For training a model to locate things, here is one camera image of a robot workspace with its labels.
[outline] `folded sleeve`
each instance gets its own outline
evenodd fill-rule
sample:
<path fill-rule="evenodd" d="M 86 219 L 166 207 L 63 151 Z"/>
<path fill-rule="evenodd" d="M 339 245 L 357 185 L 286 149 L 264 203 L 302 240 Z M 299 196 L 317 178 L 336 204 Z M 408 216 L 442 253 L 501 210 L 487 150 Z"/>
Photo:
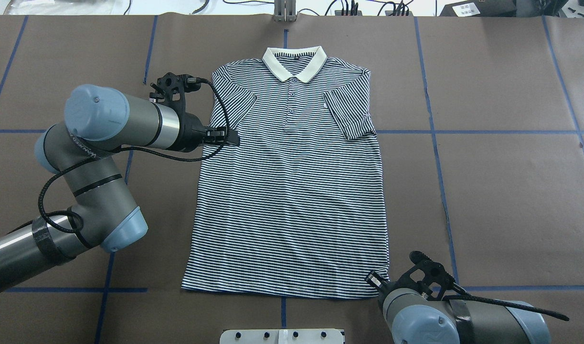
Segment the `folded sleeve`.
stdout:
<path fill-rule="evenodd" d="M 347 140 L 354 140 L 368 133 L 375 134 L 370 117 L 370 71 L 364 72 L 351 83 L 324 93 L 336 124 Z"/>
<path fill-rule="evenodd" d="M 212 79 L 213 87 L 215 87 L 220 94 L 224 107 L 228 112 L 230 127 L 236 129 L 241 120 L 247 115 L 250 109 L 252 109 L 256 100 L 255 93 L 235 84 L 235 82 L 229 77 L 225 65 L 213 72 Z M 224 110 L 214 94 L 211 126 L 222 127 L 225 125 L 226 120 L 224 119 Z"/>

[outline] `shirt collar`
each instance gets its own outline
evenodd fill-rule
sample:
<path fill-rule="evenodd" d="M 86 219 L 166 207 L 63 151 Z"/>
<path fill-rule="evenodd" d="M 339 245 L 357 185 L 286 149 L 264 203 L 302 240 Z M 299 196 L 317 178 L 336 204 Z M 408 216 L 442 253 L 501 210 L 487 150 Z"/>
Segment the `shirt collar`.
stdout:
<path fill-rule="evenodd" d="M 289 70 L 287 70 L 275 57 L 276 53 L 286 53 L 291 55 L 303 54 L 303 53 L 315 53 L 309 65 L 305 69 L 298 73 L 297 75 L 292 75 Z M 313 79 L 314 76 L 324 67 L 328 56 L 324 52 L 321 46 L 314 46 L 312 48 L 303 49 L 282 49 L 282 48 L 266 48 L 266 52 L 262 57 L 262 60 L 270 70 L 270 72 L 276 76 L 281 81 L 286 81 L 289 78 L 296 77 L 303 83 L 308 83 Z"/>

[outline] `striped shirt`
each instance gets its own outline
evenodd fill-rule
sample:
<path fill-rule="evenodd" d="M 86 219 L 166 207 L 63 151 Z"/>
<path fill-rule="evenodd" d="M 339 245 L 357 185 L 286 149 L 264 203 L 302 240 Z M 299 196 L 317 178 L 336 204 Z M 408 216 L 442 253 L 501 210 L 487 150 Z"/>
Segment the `striped shirt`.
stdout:
<path fill-rule="evenodd" d="M 202 162 L 182 288 L 377 294 L 364 277 L 386 274 L 389 256 L 369 83 L 320 46 L 268 48 L 213 73 L 241 144 Z M 223 125 L 215 102 L 211 126 Z"/>

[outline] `sticker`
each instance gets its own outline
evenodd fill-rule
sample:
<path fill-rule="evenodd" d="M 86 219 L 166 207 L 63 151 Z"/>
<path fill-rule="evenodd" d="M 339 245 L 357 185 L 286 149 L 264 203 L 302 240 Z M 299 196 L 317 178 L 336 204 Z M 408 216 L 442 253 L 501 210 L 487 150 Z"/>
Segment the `sticker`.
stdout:
<path fill-rule="evenodd" d="M 475 5 L 475 3 L 473 2 L 469 4 L 453 6 L 451 8 L 453 9 L 453 11 L 455 11 L 455 14 L 458 17 L 469 17 L 471 15 L 481 14 L 479 12 L 479 9 L 477 8 L 477 5 Z"/>

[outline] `cable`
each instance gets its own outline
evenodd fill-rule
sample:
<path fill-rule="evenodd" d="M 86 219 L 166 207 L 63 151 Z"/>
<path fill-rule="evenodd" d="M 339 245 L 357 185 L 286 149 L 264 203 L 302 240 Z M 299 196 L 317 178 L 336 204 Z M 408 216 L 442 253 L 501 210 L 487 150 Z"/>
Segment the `cable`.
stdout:
<path fill-rule="evenodd" d="M 552 316 L 553 318 L 563 320 L 564 322 L 569 322 L 569 320 L 570 320 L 570 318 L 568 318 L 567 316 L 565 316 L 561 313 L 558 313 L 558 312 L 548 311 L 546 309 L 539 309 L 536 307 L 531 307 L 531 306 L 526 306 L 526 305 L 519 305 L 518 303 L 480 298 L 478 296 L 472 296 L 472 295 L 449 295 L 449 296 L 445 296 L 443 298 L 443 301 L 448 301 L 448 300 L 467 300 L 467 301 L 489 303 L 492 305 L 499 305 L 499 306 L 504 306 L 504 307 L 521 309 L 523 311 L 529 311 L 529 312 L 534 312 L 534 313 L 540 313 L 543 315 L 549 315 L 549 316 Z"/>
<path fill-rule="evenodd" d="M 197 14 L 197 13 L 199 13 L 200 11 L 204 10 L 204 9 L 205 9 L 205 7 L 207 7 L 207 5 L 209 5 L 209 0 L 205 0 L 205 3 L 204 3 L 204 4 L 203 4 L 201 7 L 198 7 L 197 9 L 195 9 L 195 10 L 192 12 L 192 14 Z"/>
<path fill-rule="evenodd" d="M 124 14 L 122 15 L 126 15 L 128 14 L 128 11 L 130 11 L 130 5 L 133 4 L 133 0 L 128 0 L 128 7 L 126 7 L 126 11 L 124 11 Z"/>
<path fill-rule="evenodd" d="M 226 122 L 226 134 L 224 135 L 224 139 L 222 140 L 222 143 L 218 146 L 218 148 L 216 148 L 216 150 L 214 150 L 209 155 L 205 155 L 204 157 L 194 158 L 194 159 L 178 158 L 178 157 L 174 157 L 172 155 L 167 155 L 167 154 L 162 154 L 160 152 L 156 152 L 155 150 L 148 150 L 147 148 L 143 148 L 143 147 L 117 148 L 115 150 L 112 150 L 111 152 L 112 153 L 119 153 L 119 152 L 124 152 L 124 151 L 128 151 L 128 150 L 129 151 L 138 151 L 139 150 L 141 152 L 150 153 L 153 155 L 157 155 L 159 157 L 171 159 L 174 161 L 184 161 L 184 162 L 204 161 L 206 159 L 213 157 L 215 154 L 218 154 L 222 150 L 222 148 L 224 148 L 224 146 L 226 145 L 226 142 L 228 141 L 228 136 L 229 136 L 229 133 L 231 130 L 230 129 L 230 119 L 228 116 L 228 110 L 226 110 L 226 106 L 224 105 L 224 101 L 222 101 L 222 97 L 220 96 L 220 93 L 217 91 L 217 89 L 215 89 L 215 87 L 213 87 L 213 84 L 211 83 L 211 81 L 209 81 L 207 79 L 203 79 L 203 78 L 196 78 L 196 82 L 202 83 L 202 84 L 207 84 L 207 85 L 209 85 L 209 87 L 211 87 L 211 90 L 213 91 L 215 98 L 217 99 L 218 103 L 222 107 L 222 111 L 224 112 L 224 121 Z M 45 220 L 47 222 L 47 224 L 58 229 L 59 231 L 61 231 L 63 233 L 79 233 L 82 230 L 82 228 L 84 228 L 84 220 L 82 219 L 82 217 L 78 213 L 74 213 L 72 211 L 54 211 L 53 213 L 46 213 L 45 208 L 43 207 L 43 199 L 45 198 L 45 193 L 50 188 L 50 185 L 52 185 L 52 183 L 54 181 L 56 181 L 56 179 L 64 176 L 65 174 L 75 170 L 76 168 L 78 168 L 80 166 L 84 166 L 87 163 L 91 163 L 93 161 L 96 161 L 96 160 L 93 158 L 88 158 L 84 161 L 80 161 L 79 163 L 76 163 L 75 165 L 58 172 L 57 174 L 52 176 L 52 178 L 50 178 L 47 182 L 45 182 L 45 185 L 43 185 L 41 192 L 39 192 L 39 198 L 37 200 L 37 205 L 39 208 L 39 214 L 41 215 L 41 218 L 43 218 L 43 220 Z M 67 217 L 73 218 L 75 220 L 76 228 L 69 229 L 69 228 L 65 228 L 65 227 L 57 224 L 56 222 L 54 222 L 50 218 L 50 216 L 53 216 L 53 215 L 66 215 Z M 30 223 L 27 222 L 26 224 L 23 224 L 20 228 L 22 228 L 26 225 L 29 225 L 29 224 Z"/>
<path fill-rule="evenodd" d="M 384 8 L 385 6 L 387 6 L 387 4 L 392 4 L 392 5 L 394 6 L 394 11 L 396 11 L 396 2 L 393 2 L 393 1 L 384 2 L 384 3 L 383 3 L 383 6 L 381 6 L 381 8 L 379 9 L 379 13 L 377 13 L 377 17 L 378 17 L 379 15 L 381 15 L 381 11 L 383 10 L 383 8 Z"/>
<path fill-rule="evenodd" d="M 328 6 L 328 9 L 326 10 L 326 13 L 324 15 L 328 15 L 328 12 L 330 10 L 330 8 L 332 7 L 332 5 L 334 5 L 335 2 L 337 2 L 338 0 L 332 0 L 332 2 L 330 3 L 330 5 Z"/>
<path fill-rule="evenodd" d="M 312 9 L 301 9 L 300 11 L 298 11 L 298 13 L 301 13 L 302 11 L 311 11 L 319 16 L 319 14 L 316 11 L 313 11 Z"/>
<path fill-rule="evenodd" d="M 227 0 L 224 0 L 225 4 L 231 4 L 231 5 L 239 5 L 239 4 L 247 4 L 249 2 L 259 2 L 261 4 L 274 4 L 274 1 L 261 1 L 261 0 L 248 0 L 248 1 L 240 1 L 240 2 L 230 2 Z"/>

